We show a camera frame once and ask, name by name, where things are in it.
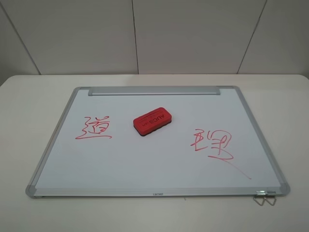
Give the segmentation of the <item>aluminium framed whiteboard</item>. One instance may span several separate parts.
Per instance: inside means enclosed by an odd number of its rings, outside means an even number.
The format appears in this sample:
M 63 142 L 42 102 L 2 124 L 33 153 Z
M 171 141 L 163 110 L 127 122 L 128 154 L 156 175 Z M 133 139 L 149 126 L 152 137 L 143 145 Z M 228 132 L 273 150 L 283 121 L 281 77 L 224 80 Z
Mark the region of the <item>aluminium framed whiteboard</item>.
M 141 136 L 159 107 L 172 122 Z M 77 87 L 26 188 L 39 197 L 284 196 L 290 187 L 237 86 Z

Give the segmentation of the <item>right metal hanging clip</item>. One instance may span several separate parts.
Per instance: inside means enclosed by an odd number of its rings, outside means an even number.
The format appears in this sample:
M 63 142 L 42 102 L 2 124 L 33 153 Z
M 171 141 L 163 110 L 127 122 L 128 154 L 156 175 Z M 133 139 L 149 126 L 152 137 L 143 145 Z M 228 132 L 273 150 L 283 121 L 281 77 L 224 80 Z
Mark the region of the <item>right metal hanging clip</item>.
M 266 191 L 264 195 L 264 200 L 269 205 L 274 206 L 276 204 L 276 192 L 275 191 Z

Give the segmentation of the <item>left metal hanging clip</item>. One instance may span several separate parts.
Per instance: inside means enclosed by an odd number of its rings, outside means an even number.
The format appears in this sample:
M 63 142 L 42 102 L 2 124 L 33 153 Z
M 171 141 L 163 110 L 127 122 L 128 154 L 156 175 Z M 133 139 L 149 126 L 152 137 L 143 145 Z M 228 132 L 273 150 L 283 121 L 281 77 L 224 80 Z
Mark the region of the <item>left metal hanging clip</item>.
M 266 192 L 264 190 L 259 190 L 253 197 L 253 200 L 259 205 L 263 206 L 266 201 Z

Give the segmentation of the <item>metal hanging clip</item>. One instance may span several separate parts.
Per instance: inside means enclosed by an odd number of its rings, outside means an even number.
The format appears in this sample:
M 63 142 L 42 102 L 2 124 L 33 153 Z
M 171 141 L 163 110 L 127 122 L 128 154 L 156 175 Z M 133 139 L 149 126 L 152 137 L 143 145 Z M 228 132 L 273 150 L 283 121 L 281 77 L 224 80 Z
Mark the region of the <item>metal hanging clip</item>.
M 269 205 L 274 206 L 276 204 L 276 192 L 275 191 L 266 191 L 264 195 L 264 200 Z
M 266 192 L 264 190 L 259 190 L 253 197 L 253 200 L 259 205 L 263 206 L 266 201 Z

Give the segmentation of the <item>red whiteboard eraser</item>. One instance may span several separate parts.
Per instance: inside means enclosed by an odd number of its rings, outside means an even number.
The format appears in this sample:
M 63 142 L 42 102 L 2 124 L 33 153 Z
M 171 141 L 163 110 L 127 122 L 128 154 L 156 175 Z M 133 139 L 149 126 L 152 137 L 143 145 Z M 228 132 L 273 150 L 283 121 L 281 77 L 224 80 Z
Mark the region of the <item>red whiteboard eraser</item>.
M 141 136 L 146 136 L 171 122 L 172 115 L 159 107 L 134 119 L 133 126 Z

